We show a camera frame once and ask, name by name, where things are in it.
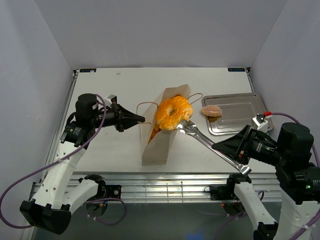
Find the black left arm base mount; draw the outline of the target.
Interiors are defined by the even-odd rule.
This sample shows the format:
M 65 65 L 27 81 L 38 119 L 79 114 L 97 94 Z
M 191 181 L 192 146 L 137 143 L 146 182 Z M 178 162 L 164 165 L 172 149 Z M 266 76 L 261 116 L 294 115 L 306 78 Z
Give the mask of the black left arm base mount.
M 121 185 L 99 185 L 97 194 L 90 197 L 87 201 L 99 200 L 104 198 L 121 198 Z

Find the pink sugared fake doughnut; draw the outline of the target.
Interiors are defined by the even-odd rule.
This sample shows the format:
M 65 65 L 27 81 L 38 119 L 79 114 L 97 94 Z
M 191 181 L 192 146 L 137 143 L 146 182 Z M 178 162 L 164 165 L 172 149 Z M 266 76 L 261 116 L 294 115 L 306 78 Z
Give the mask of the pink sugared fake doughnut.
M 206 105 L 201 112 L 208 117 L 219 117 L 222 115 L 222 109 L 216 105 Z

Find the metal baking tray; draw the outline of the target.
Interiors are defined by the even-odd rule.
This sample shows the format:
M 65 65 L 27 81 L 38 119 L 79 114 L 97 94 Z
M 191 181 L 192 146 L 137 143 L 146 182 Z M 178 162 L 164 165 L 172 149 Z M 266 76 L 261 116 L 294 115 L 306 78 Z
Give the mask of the metal baking tray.
M 214 105 L 222 110 L 220 117 L 206 117 L 208 131 L 215 136 L 237 134 L 257 114 L 267 111 L 262 98 L 254 92 L 207 95 L 201 103 L 203 107 Z

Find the scored oval fake loaf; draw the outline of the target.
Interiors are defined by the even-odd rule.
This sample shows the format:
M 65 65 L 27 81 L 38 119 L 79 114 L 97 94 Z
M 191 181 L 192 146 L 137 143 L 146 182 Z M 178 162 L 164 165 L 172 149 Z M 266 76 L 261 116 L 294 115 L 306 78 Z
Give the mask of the scored oval fake loaf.
M 161 131 L 159 125 L 157 123 L 155 123 L 154 127 L 153 127 L 153 130 L 151 132 L 151 135 L 150 135 L 150 139 L 149 139 L 149 143 L 151 142 L 151 140 L 156 136 L 156 134 Z

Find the aluminium frame rail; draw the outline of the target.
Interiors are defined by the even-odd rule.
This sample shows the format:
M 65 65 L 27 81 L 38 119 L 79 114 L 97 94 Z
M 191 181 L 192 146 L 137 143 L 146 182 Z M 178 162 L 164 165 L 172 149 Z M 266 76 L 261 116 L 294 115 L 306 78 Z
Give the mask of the aluminium frame rail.
M 65 193 L 79 185 L 86 174 L 76 172 L 70 178 Z M 98 173 L 107 185 L 121 186 L 121 199 L 127 204 L 151 203 L 209 203 L 209 185 L 226 184 L 227 174 L 173 174 L 173 173 Z M 264 191 L 263 202 L 281 202 L 279 182 L 274 173 L 249 175 L 256 193 Z

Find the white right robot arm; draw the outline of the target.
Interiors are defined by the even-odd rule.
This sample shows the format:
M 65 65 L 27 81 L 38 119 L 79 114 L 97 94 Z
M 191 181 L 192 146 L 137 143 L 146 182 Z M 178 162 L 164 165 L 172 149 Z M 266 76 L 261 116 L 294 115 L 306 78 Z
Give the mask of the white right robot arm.
M 320 169 L 310 162 L 314 137 L 308 127 L 285 122 L 277 140 L 246 125 L 235 136 L 212 145 L 214 150 L 247 165 L 255 159 L 275 167 L 282 205 L 278 221 L 259 209 L 249 178 L 231 174 L 226 194 L 239 199 L 254 227 L 255 240 L 310 240 L 320 210 Z

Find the ring shaped fake bread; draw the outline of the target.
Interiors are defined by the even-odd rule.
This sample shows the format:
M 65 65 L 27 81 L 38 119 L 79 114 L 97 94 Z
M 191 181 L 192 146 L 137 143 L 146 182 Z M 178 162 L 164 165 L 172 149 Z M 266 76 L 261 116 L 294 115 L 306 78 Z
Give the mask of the ring shaped fake bread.
M 189 120 L 193 115 L 193 107 L 188 99 L 177 95 L 164 100 L 155 114 L 156 124 L 163 131 L 175 130 L 181 120 Z

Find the metal bread tongs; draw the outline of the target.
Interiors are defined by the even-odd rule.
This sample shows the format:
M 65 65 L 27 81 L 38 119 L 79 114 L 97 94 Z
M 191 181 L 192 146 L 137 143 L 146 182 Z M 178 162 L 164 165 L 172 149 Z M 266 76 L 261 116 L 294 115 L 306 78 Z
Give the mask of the metal bread tongs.
M 249 173 L 252 171 L 249 166 L 242 164 L 242 163 L 239 163 L 239 162 L 231 159 L 226 154 L 221 153 L 218 150 L 213 149 L 213 145 L 215 143 L 211 139 L 209 139 L 207 136 L 205 136 L 198 129 L 196 124 L 193 123 L 192 121 L 188 121 L 188 120 L 183 119 L 178 123 L 178 125 L 176 126 L 176 129 L 185 135 L 193 137 L 198 142 L 200 142 L 202 145 L 206 146 L 208 149 L 210 149 L 213 153 L 215 153 L 220 158 L 222 158 L 226 163 L 231 165 L 234 169 L 236 169 L 243 176 L 248 176 Z

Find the beige paper bag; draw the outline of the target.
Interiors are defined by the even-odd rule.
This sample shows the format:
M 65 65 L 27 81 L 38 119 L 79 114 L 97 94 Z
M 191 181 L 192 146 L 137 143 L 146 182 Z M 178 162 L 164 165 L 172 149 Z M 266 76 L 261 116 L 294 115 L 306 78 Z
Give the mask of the beige paper bag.
M 161 130 L 155 135 L 151 142 L 149 142 L 149 139 L 156 123 L 156 112 L 159 105 L 163 101 L 175 96 L 183 96 L 187 98 L 189 102 L 190 98 L 194 95 L 191 94 L 191 87 L 188 84 L 184 84 L 178 87 L 166 88 L 155 100 L 141 102 L 137 105 L 137 107 L 140 107 L 141 105 L 149 104 L 147 110 L 142 114 L 142 116 L 145 117 L 145 122 L 140 123 L 141 162 L 143 166 L 165 165 L 167 163 L 177 129 Z

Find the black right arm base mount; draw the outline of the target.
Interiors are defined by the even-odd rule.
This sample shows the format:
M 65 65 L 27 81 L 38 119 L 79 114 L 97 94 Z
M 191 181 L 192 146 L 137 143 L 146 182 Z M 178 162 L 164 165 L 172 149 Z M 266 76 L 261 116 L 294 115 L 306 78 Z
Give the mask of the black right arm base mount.
M 210 184 L 204 187 L 203 192 L 209 194 L 209 198 L 214 200 L 238 200 L 238 197 L 234 194 L 234 186 L 222 184 Z

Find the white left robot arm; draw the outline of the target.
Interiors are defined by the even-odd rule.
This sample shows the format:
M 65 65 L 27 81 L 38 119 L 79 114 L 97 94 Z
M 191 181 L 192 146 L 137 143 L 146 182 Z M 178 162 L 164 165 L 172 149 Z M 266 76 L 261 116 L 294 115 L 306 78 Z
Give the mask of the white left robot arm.
M 114 126 L 118 132 L 123 132 L 145 121 L 143 116 L 119 105 L 115 95 L 100 98 L 92 93 L 81 94 L 75 103 L 75 112 L 66 120 L 56 164 L 49 168 L 31 200 L 23 201 L 20 206 L 28 223 L 60 235 L 82 204 L 106 197 L 106 182 L 97 174 L 80 178 L 79 185 L 66 192 L 77 164 L 102 128 Z

